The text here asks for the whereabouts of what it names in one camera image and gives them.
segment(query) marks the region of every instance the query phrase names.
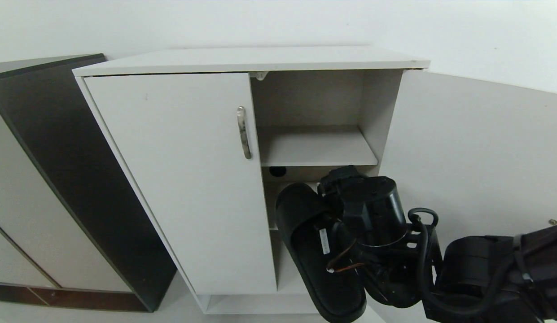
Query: cabinet side panel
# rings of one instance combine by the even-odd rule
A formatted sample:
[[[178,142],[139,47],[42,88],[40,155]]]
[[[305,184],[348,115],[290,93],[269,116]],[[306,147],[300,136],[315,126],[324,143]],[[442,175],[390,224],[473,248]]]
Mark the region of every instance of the cabinet side panel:
[[[370,70],[364,72],[364,88],[360,101],[358,128],[380,163],[384,155],[388,130],[403,70]],[[376,176],[379,167],[368,173]]]

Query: black cable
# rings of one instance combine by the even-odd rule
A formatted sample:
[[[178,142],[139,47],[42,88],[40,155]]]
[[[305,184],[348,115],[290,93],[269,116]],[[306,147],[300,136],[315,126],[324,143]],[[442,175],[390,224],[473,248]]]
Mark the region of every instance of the black cable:
[[[416,212],[424,212],[434,216],[434,219],[438,218],[436,212],[430,209],[424,209],[422,207],[418,207],[416,209],[412,209],[408,212],[408,218],[412,223],[417,224],[420,227],[420,236],[421,239],[418,242],[418,268],[417,268],[417,280],[418,280],[418,288],[422,293],[422,298],[432,305],[436,306],[440,310],[446,311],[448,313],[463,316],[463,317],[473,317],[482,314],[486,311],[493,303],[496,298],[496,294],[502,287],[502,283],[506,277],[506,273],[512,265],[514,264],[514,258],[512,256],[508,256],[502,260],[492,279],[490,280],[490,284],[486,289],[486,294],[484,297],[476,304],[468,307],[458,307],[452,306],[450,304],[444,303],[440,299],[434,296],[430,292],[430,287],[428,286],[428,279],[426,278],[426,256],[428,255],[428,229],[426,225],[422,223],[420,216],[415,214]]]

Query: cabinet top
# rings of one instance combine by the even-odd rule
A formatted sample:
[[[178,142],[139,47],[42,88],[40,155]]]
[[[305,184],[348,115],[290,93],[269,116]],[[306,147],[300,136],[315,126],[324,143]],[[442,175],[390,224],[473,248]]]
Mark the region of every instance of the cabinet top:
[[[426,68],[430,61],[374,46],[170,49],[73,70],[75,76]]]

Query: white cabinet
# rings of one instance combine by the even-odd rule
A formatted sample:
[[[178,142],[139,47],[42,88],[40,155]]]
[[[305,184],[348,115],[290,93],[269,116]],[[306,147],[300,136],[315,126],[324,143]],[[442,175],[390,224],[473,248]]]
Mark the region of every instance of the white cabinet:
[[[510,201],[509,192],[523,189],[517,196],[531,211],[550,210],[530,190],[548,181],[557,189],[557,179],[531,186],[538,176],[527,172],[535,158],[552,156],[538,174],[557,174],[557,126],[543,130],[540,117],[557,115],[557,96],[411,70],[428,65],[375,47],[188,49],[74,73],[205,313],[316,313],[273,232],[275,198],[289,182],[315,183],[348,164],[381,172],[397,180],[405,208],[444,213],[445,242],[543,225],[520,218],[505,231],[486,231],[473,214],[504,213],[492,201]],[[557,194],[545,193],[557,205]],[[459,218],[468,214],[474,218]]]

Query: label tag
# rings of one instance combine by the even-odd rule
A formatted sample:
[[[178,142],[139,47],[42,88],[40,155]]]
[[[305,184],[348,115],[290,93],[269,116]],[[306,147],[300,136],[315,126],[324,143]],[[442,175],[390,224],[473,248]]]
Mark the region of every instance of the label tag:
[[[330,253],[330,245],[328,244],[328,235],[326,229],[320,229],[320,242],[322,243],[322,253],[328,255]]]

